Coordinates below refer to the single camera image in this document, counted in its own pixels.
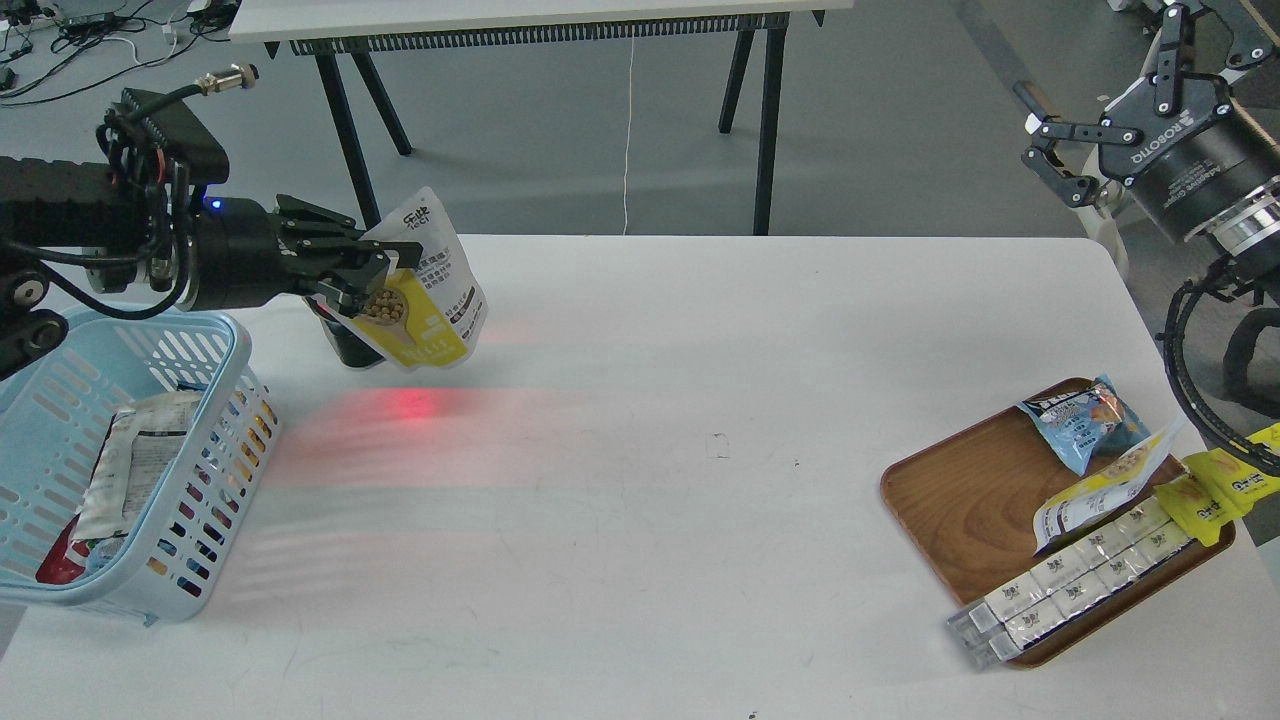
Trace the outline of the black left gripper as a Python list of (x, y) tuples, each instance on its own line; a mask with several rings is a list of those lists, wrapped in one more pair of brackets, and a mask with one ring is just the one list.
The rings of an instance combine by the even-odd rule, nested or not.
[(319, 297), (330, 320), (358, 316), (384, 288), (384, 272), (422, 259), (419, 242), (362, 237), (355, 219), (288, 195), (276, 196), (274, 211), (211, 200), (195, 220), (186, 307), (260, 307), (289, 293)]

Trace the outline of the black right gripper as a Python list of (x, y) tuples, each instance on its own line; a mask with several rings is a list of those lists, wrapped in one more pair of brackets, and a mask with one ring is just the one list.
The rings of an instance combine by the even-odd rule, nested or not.
[(1069, 208), (1094, 206), (1105, 181), (1119, 183), (1175, 241), (1276, 242), (1277, 141), (1225, 76), (1193, 68), (1196, 23), (1208, 14), (1231, 40), (1229, 70), (1272, 59), (1276, 33), (1251, 1), (1161, 1), (1158, 12), (1152, 60), (1094, 123), (1065, 120), (1036, 83), (1012, 83), (1032, 140), (1024, 164)]

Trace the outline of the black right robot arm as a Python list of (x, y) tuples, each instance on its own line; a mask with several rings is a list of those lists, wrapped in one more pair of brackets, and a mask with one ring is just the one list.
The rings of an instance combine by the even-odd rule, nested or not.
[(1277, 36), (1248, 1), (1152, 1), (1158, 28), (1138, 79), (1092, 123), (1065, 120), (1032, 83), (1014, 94), (1029, 111), (1021, 160), (1073, 209), (1101, 208), (1107, 186), (1126, 193), (1174, 241), (1217, 250), (1201, 278), (1174, 293), (1157, 334), (1172, 395), (1224, 452), (1277, 474), (1277, 443), (1251, 439), (1220, 418), (1185, 364), (1187, 325), (1202, 299), (1248, 299), (1222, 382), (1240, 405), (1277, 415), (1248, 368), (1261, 333), (1277, 325), (1277, 141), (1238, 102), (1231, 81), (1277, 54)]

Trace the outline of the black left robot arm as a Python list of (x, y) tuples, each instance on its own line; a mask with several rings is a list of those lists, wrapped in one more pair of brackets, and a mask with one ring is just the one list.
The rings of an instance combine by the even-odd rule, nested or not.
[(54, 286), (122, 320), (296, 295), (346, 364), (378, 360), (340, 323), (370, 309), (390, 273), (416, 266), (422, 249), (376, 240), (352, 218), (287, 195), (273, 211), (207, 195), (230, 164), (186, 100), (251, 88), (257, 78), (253, 65), (234, 64), (166, 94), (124, 90), (95, 132), (101, 163), (3, 159), (4, 378), (68, 337), (69, 322), (42, 307)]

